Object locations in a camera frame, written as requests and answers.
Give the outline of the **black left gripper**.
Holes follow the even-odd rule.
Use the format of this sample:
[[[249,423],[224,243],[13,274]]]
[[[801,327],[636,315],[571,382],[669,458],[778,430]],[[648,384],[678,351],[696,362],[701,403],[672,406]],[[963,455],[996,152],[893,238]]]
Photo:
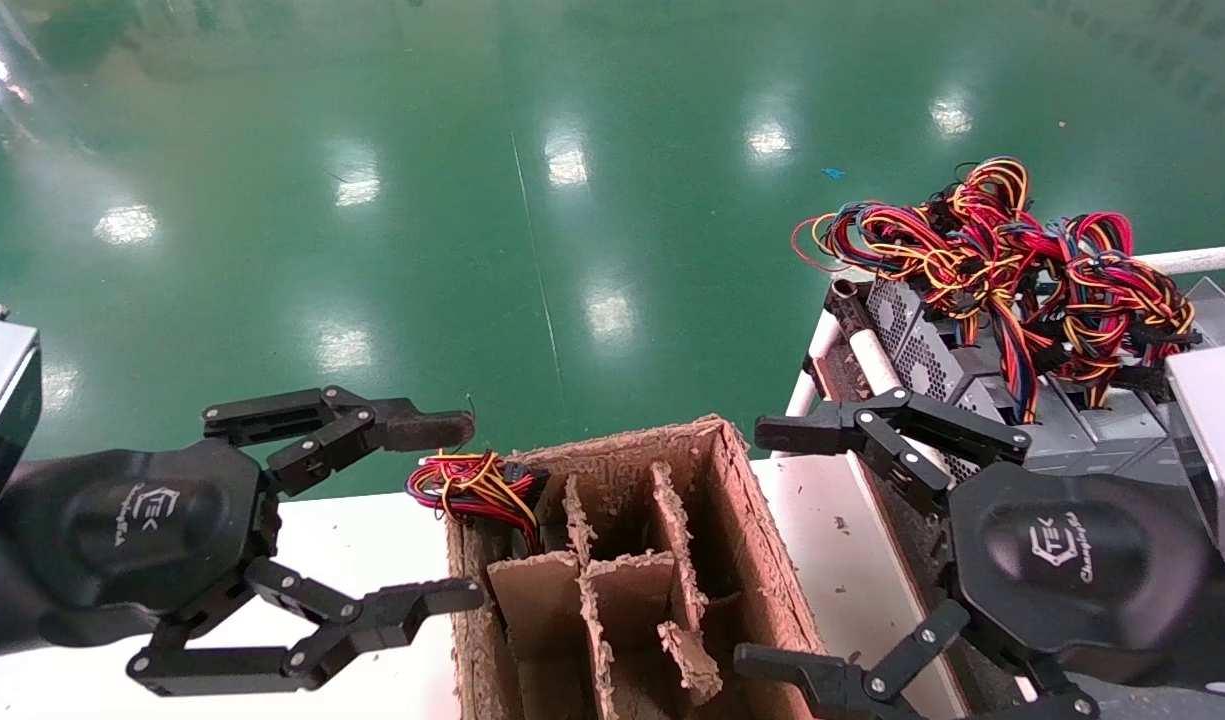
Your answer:
[[[330,386],[208,407],[205,437],[216,440],[176,451],[24,462],[0,497],[0,656],[154,631],[127,678],[195,697],[316,691],[366,653],[410,647],[425,620],[480,609],[481,584],[453,577],[350,598],[303,577],[270,560],[270,484],[295,497],[375,451],[457,447],[474,433],[469,411]],[[266,460],[270,484],[236,449],[283,440]],[[292,647],[187,647],[254,598],[312,632]]]

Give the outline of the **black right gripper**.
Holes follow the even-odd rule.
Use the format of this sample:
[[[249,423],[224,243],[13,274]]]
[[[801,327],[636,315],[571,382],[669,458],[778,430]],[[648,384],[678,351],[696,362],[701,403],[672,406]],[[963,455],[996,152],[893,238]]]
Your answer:
[[[919,719],[904,691],[959,639],[1001,650],[1034,688],[987,719],[1100,718],[1065,671],[1225,693],[1225,562],[1188,489],[1028,471],[1028,433],[909,389],[760,416],[755,446],[860,456],[913,509],[951,520],[952,589],[968,606],[944,600],[871,670],[737,644],[736,673],[794,684],[813,718]],[[929,448],[978,473],[952,478]]]

